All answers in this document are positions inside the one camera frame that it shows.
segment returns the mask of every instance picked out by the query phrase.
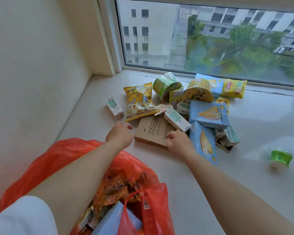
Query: left arm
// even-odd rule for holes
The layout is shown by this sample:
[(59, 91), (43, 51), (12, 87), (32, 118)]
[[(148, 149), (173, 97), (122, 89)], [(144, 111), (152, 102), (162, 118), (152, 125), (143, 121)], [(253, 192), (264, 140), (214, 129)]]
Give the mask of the left arm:
[(133, 129), (129, 123), (118, 123), (108, 133), (105, 144), (63, 167), (27, 194), (46, 202), (59, 235), (71, 232), (110, 163), (132, 143), (134, 134), (129, 129)]

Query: white countertop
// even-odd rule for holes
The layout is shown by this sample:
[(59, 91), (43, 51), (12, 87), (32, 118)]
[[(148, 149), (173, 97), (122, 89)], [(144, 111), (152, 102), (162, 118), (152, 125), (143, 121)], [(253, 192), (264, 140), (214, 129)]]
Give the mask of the white countertop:
[[(157, 76), (159, 74), (123, 70), (114, 77), (93, 77), (59, 139), (78, 137), (104, 142), (106, 134), (117, 122), (105, 100), (113, 96), (125, 111), (127, 99), (123, 87), (153, 82)], [(153, 101), (155, 104), (160, 102), (155, 95)], [(244, 99), (235, 99), (229, 110), (231, 125), (241, 143), (230, 154), (217, 148), (218, 167), (294, 224), (294, 158), (290, 169), (278, 174), (270, 169), (263, 156), (266, 149), (274, 147), (290, 149), (294, 154), (294, 92), (248, 85)], [(135, 131), (139, 119), (130, 123)], [(173, 159), (168, 151), (141, 142), (134, 141), (126, 151), (147, 164), (160, 182), (167, 184), (177, 235), (224, 234), (200, 187), (183, 163)]]

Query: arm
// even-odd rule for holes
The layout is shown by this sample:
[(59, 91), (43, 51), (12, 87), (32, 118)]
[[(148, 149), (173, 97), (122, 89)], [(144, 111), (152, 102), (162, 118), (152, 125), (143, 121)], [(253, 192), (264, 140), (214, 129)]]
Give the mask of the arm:
[(49, 206), (58, 234), (69, 234), (94, 197), (103, 175), (115, 156), (128, 147), (134, 134), (129, 123), (118, 123), (106, 143), (48, 177), (27, 195), (41, 198)]
[(226, 234), (294, 234), (294, 225), (286, 218), (197, 154), (185, 133), (170, 132), (167, 144), (191, 170)]

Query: left hand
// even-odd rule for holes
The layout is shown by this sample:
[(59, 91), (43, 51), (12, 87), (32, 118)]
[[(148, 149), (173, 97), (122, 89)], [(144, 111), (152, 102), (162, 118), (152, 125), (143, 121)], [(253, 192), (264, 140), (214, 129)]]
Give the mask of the left hand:
[(130, 130), (133, 127), (129, 123), (117, 123), (107, 134), (106, 142), (119, 146), (121, 149), (127, 148), (134, 140), (134, 134)]

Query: barcode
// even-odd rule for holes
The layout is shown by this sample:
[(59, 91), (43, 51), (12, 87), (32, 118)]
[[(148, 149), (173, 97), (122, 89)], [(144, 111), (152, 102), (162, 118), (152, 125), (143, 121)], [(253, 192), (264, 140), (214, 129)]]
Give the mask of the barcode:
[(146, 209), (150, 209), (149, 204), (148, 204), (147, 201), (145, 201), (144, 199), (143, 199), (143, 203), (144, 203), (144, 210), (146, 210)]

